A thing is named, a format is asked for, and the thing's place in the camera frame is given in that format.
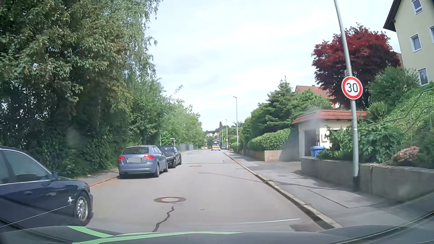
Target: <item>road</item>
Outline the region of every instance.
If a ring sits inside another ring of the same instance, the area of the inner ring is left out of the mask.
[[[219,151],[183,155],[182,165],[159,178],[116,178],[91,192],[94,217],[88,227],[124,233],[321,230],[293,203]],[[155,201],[165,197],[185,201]]]

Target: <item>road crack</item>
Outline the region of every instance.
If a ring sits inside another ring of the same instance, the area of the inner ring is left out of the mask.
[[[163,219],[162,221],[160,221],[160,222],[158,222],[158,223],[155,224],[155,228],[154,228],[154,230],[153,230],[152,232],[157,232],[157,231],[158,231],[158,228],[160,227],[160,225],[161,225],[162,223],[166,222],[166,221],[170,218],[170,213],[173,212],[173,211],[175,211],[175,208],[174,208],[174,207],[175,207],[175,205],[173,205],[173,206],[172,206],[172,209],[171,209],[169,212],[166,213],[167,216],[166,216],[165,219]]]

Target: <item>blue hatchback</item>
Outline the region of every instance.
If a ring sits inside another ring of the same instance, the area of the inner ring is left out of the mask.
[[[85,226],[92,200],[87,183],[58,176],[19,149],[0,146],[0,232]]]
[[[119,156],[118,168],[119,178],[130,174],[152,174],[159,177],[161,171],[169,171],[167,158],[154,145],[125,148]]]

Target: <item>curb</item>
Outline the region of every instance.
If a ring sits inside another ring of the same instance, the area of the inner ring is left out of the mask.
[[[188,152],[187,154],[190,154],[190,153],[193,153],[193,152],[197,152],[197,151],[199,151],[199,150],[187,151],[187,152]],[[93,187],[93,186],[96,186],[96,185],[100,185],[100,184],[102,184],[102,183],[104,183],[104,182],[110,181],[110,180],[115,179],[115,178],[117,178],[117,177],[118,177],[117,175],[116,175],[116,176],[113,176],[113,177],[111,177],[111,178],[108,178],[108,179],[103,180],[102,182],[98,182],[98,183],[94,183],[93,185],[89,185],[89,187]]]
[[[305,214],[307,214],[311,219],[313,219],[320,227],[323,229],[334,229],[334,228],[341,228],[342,225],[338,224],[336,221],[328,217],[327,215],[321,213],[320,211],[316,210],[312,206],[308,205],[307,203],[300,200],[298,197],[292,195],[291,193],[283,190],[278,186],[276,183],[274,183],[272,180],[269,180],[262,176],[261,174],[256,173],[255,171],[249,169],[248,167],[244,166],[240,162],[238,162],[236,159],[232,158],[228,154],[224,152],[226,156],[228,156],[230,159],[234,160],[237,164],[239,164],[241,167],[246,169],[248,172],[252,173],[254,176],[259,178],[262,182],[279,192],[282,196],[284,196],[286,199],[290,200],[293,204],[295,204],[301,211],[303,211]]]

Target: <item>street lamp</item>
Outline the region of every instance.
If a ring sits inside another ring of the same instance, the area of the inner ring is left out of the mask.
[[[228,139],[227,139],[227,119],[224,119],[224,120],[226,120],[226,150],[227,150],[227,141],[228,141]]]
[[[350,55],[348,52],[348,45],[347,45],[347,38],[345,36],[345,29],[344,29],[344,25],[342,24],[341,10],[339,10],[338,0],[334,0],[334,2],[335,2],[336,14],[338,16],[338,21],[339,21],[339,28],[341,29],[342,46],[344,48],[344,55],[345,55],[345,64],[347,66],[348,76],[352,76],[351,61],[350,61]],[[351,124],[352,124],[352,131],[353,131],[353,141],[352,141],[352,144],[353,144],[353,190],[359,191],[360,184],[359,184],[359,165],[358,165],[358,135],[357,135],[357,115],[356,115],[355,100],[351,99],[350,105],[351,105]]]
[[[235,109],[237,111],[237,151],[238,151],[238,98],[236,96],[232,96],[235,98]]]

